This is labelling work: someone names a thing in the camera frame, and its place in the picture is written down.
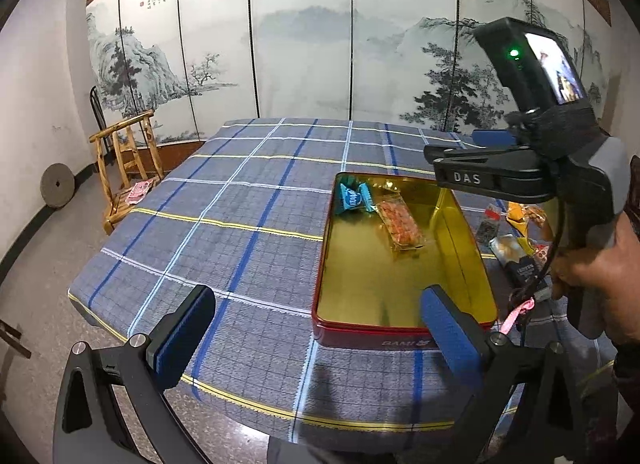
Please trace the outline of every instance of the black baseboard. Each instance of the black baseboard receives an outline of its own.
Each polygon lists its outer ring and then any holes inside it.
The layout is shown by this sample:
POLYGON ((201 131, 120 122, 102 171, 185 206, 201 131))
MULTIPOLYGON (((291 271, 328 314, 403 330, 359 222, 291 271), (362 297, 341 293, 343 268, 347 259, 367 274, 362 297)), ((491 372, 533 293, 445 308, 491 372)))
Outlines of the black baseboard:
MULTIPOLYGON (((109 155, 105 157, 106 157, 105 161, 107 162, 111 161, 110 158, 107 158, 107 157, 110 157, 109 155)), ((96 163, 89 164, 88 166, 85 166, 84 168, 82 168, 82 170, 80 170, 75 177, 76 191, 78 191, 78 188, 83 182, 87 181, 87 179, 89 179, 89 177, 91 177, 92 174, 97 172, 98 172, 98 165, 96 163)), ((22 250, 27 246, 29 241, 33 238, 33 235, 35 235, 38 232, 38 230, 47 221, 47 219, 49 219, 49 217, 52 216, 53 213, 55 212, 56 212, 55 209, 50 208, 49 206, 43 206, 42 209, 40 209, 40 211, 36 213, 34 218, 32 218, 29 221, 29 223, 25 226, 25 228, 20 232, 20 234, 18 235, 18 238, 15 239, 15 242, 11 245, 11 247, 6 252, 2 260, 0 260, 0 285, 2 285, 2 282, 4 282, 4 279, 9 274, 9 271, 11 270, 15 261, 18 259, 18 256, 20 256, 20 253, 22 252, 22 250)))

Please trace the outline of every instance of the round disc with square hole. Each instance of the round disc with square hole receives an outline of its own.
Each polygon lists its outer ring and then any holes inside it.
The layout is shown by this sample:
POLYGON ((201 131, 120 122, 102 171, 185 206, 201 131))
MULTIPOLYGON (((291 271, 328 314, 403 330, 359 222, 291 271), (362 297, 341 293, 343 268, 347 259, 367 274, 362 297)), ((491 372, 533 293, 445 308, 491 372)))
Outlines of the round disc with square hole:
POLYGON ((66 164, 57 162, 49 166, 40 179, 40 193, 51 208, 62 208, 76 190, 76 179, 66 164))

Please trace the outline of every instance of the person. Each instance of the person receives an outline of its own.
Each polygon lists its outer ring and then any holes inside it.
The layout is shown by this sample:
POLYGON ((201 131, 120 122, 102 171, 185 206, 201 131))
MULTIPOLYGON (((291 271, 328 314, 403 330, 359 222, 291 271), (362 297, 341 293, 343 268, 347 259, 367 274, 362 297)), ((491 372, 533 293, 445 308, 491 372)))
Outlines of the person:
POLYGON ((607 335, 618 350, 614 381, 634 412, 606 462, 637 462, 640 437, 640 241, 625 212, 612 248, 559 253, 552 262, 553 297, 573 287, 595 287, 604 298, 607 335))

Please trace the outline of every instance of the metal tin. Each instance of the metal tin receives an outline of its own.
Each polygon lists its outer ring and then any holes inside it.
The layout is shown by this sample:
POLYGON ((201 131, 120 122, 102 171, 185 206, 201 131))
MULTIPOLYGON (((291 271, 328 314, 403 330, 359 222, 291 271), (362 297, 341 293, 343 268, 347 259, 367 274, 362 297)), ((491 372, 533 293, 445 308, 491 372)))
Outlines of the metal tin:
POLYGON ((374 350, 433 349, 420 319, 420 295, 439 284, 463 312, 485 328, 497 318, 482 257, 449 189, 420 178, 339 173, 366 182, 376 202, 399 192, 426 239, 416 250, 395 251, 376 213, 330 206, 312 306, 321 345, 374 350))

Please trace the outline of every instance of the human hand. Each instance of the human hand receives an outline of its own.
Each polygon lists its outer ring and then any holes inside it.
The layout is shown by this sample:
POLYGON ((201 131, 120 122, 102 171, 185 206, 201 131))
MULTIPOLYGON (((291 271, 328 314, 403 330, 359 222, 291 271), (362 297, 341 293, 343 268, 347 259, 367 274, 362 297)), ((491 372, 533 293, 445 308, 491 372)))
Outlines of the human hand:
POLYGON ((619 333, 613 341, 640 341, 640 242, 625 213, 616 223, 612 248, 558 254, 552 262, 551 278, 555 300, 568 291, 568 286, 599 289, 605 298, 607 334, 611 327, 619 333))

